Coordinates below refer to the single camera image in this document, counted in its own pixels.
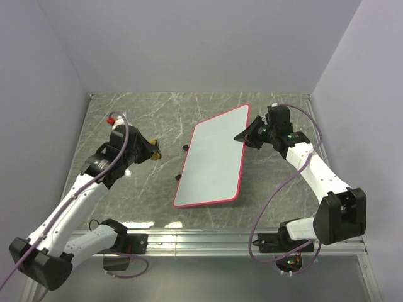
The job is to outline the yellow whiteboard eraser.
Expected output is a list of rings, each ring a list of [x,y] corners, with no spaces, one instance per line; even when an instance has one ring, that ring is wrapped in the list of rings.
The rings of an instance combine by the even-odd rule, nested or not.
[[[151,161],[157,161],[162,158],[161,150],[159,148],[159,142],[157,139],[152,139],[149,143],[153,146],[153,154],[150,157]]]

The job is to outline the red framed whiteboard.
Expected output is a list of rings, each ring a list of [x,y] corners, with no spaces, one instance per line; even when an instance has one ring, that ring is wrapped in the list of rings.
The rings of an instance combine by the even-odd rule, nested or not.
[[[243,104],[195,125],[174,207],[205,206],[237,199],[245,144],[234,137],[247,128],[249,112],[250,105]]]

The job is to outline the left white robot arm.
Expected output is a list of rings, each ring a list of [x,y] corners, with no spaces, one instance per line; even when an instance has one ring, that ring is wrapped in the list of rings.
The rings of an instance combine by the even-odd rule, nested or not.
[[[146,140],[133,128],[113,130],[105,142],[88,157],[74,185],[54,212],[26,239],[15,238],[9,251],[18,270],[49,291],[60,288],[72,270],[94,254],[105,251],[130,260],[142,258],[147,236],[131,237],[127,228],[112,219],[74,240],[78,224],[132,164],[161,158],[157,140]]]

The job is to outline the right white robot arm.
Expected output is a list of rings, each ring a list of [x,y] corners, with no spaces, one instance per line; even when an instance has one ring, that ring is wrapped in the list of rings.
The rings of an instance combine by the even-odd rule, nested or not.
[[[234,137],[248,147],[260,149],[272,145],[298,171],[317,198],[319,207],[314,217],[281,223],[278,245],[293,251],[301,240],[319,240],[330,245],[366,232],[366,194],[342,181],[315,151],[308,137],[295,132],[286,121],[255,120]]]

